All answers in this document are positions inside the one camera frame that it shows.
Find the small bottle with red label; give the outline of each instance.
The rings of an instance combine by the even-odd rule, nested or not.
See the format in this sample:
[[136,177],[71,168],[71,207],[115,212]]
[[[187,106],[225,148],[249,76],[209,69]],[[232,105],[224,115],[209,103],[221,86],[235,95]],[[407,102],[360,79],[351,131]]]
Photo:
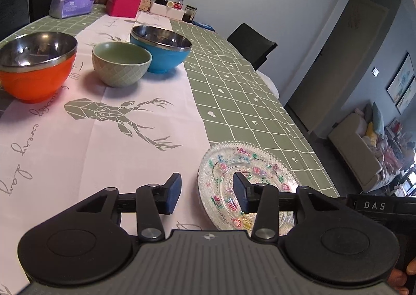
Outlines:
[[184,5],[184,0],[176,0],[173,4],[173,7],[175,9],[182,10],[183,5]]

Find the green checkered tablecloth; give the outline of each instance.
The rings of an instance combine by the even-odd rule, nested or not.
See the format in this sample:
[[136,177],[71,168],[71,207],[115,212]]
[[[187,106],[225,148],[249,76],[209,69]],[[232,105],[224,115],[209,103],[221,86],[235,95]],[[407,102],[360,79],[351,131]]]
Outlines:
[[[89,15],[44,17],[1,41],[0,47],[37,31],[76,36],[104,14],[103,6],[94,5]],[[338,196],[313,149],[250,63],[216,33],[175,20],[171,25],[193,44],[184,65],[209,142],[237,140],[258,145],[290,167],[302,185]],[[0,89],[0,116],[12,100]]]

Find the metal bowl rim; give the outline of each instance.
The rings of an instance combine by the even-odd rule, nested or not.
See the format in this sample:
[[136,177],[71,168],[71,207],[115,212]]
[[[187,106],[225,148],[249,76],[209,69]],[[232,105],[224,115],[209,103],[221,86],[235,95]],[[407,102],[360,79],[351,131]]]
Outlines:
[[188,38],[186,38],[185,36],[182,36],[182,37],[185,38],[190,43],[190,46],[188,46],[188,47],[177,47],[177,46],[162,44],[162,43],[159,43],[159,42],[153,42],[151,40],[148,40],[146,38],[143,38],[142,36],[139,36],[138,34],[136,34],[136,32],[133,31],[135,28],[138,28],[138,27],[150,27],[150,28],[155,28],[155,29],[160,29],[160,30],[166,30],[166,31],[169,31],[169,32],[173,32],[173,33],[175,33],[175,34],[177,34],[179,36],[182,36],[182,35],[179,34],[179,33],[177,33],[177,32],[174,32],[174,31],[170,31],[170,30],[167,30],[167,29],[158,28],[156,26],[151,26],[151,25],[136,25],[136,26],[134,26],[132,28],[132,31],[130,32],[130,35],[134,39],[136,39],[136,40],[138,40],[140,42],[143,42],[143,43],[145,43],[147,45],[156,46],[156,47],[158,47],[160,49],[169,50],[169,51],[176,51],[176,52],[185,52],[185,51],[191,50],[191,48],[192,48],[191,41]]
[[[147,62],[144,62],[144,63],[137,63],[137,64],[122,64],[122,63],[115,63],[115,62],[111,62],[111,61],[109,61],[109,60],[107,60],[107,59],[104,59],[104,58],[102,58],[102,57],[100,57],[100,56],[97,56],[97,55],[95,54],[95,52],[94,52],[94,49],[95,49],[98,45],[101,45],[101,44],[115,44],[115,43],[120,43],[120,44],[129,44],[129,45],[134,45],[134,46],[136,46],[136,47],[140,47],[142,50],[145,50],[145,51],[149,54],[150,59],[149,59]],[[99,44],[95,45],[95,46],[92,48],[92,54],[94,55],[94,57],[97,57],[98,59],[100,59],[100,60],[102,60],[102,61],[104,61],[104,62],[106,62],[106,63],[113,64],[113,65],[123,65],[123,66],[146,65],[146,64],[148,64],[148,63],[151,63],[151,61],[152,61],[152,59],[153,59],[152,54],[151,54],[148,50],[146,50],[144,47],[141,47],[141,46],[136,45],[136,44],[133,44],[133,43],[128,43],[128,42],[118,42],[118,41],[115,41],[115,40],[113,40],[113,41],[111,41],[111,42],[103,42],[103,43],[99,43]]]
[[40,34],[40,33],[52,33],[52,34],[63,34],[66,36],[70,36],[71,38],[73,38],[75,40],[75,47],[68,51],[67,53],[60,55],[58,57],[49,59],[49,60],[45,60],[43,62],[40,63],[36,63],[36,64],[29,64],[29,65],[14,65],[14,66],[9,66],[9,65],[4,65],[4,64],[0,64],[0,71],[3,72],[10,72],[10,73],[25,73],[25,72],[32,72],[32,71],[38,71],[38,70],[43,70],[45,68],[49,68],[49,67],[53,67],[56,65],[59,65],[61,63],[63,63],[65,60],[68,60],[69,58],[71,58],[73,55],[76,54],[76,51],[78,49],[78,41],[76,40],[76,38],[74,36],[71,36],[67,33],[64,32],[55,32],[55,31],[39,31],[39,32],[35,32],[35,33],[26,33],[24,35],[18,36],[15,39],[10,40],[9,42],[7,42],[6,44],[4,44],[1,48],[0,51],[5,48],[7,45],[9,45],[9,43],[15,41],[16,39],[20,39],[29,35],[34,35],[34,34]]

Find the dark floor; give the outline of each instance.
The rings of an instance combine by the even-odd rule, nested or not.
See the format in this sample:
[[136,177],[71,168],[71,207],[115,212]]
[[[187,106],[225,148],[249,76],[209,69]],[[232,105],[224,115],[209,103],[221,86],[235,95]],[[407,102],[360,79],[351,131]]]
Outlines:
[[358,181],[330,140],[309,135],[292,109],[287,105],[284,108],[315,151],[340,196],[361,193]]

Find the jar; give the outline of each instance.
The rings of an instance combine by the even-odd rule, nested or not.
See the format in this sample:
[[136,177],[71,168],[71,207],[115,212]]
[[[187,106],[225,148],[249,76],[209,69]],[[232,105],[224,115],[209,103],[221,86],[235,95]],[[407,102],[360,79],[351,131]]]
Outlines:
[[175,9],[182,10],[183,5],[184,5],[184,0],[176,0],[173,7]]
[[156,4],[165,5],[168,4],[169,0],[155,0]]
[[193,6],[187,5],[185,7],[185,13],[184,13],[184,17],[182,18],[182,20],[187,23],[192,23],[193,18],[195,17],[195,14],[196,14],[196,8],[194,8]]

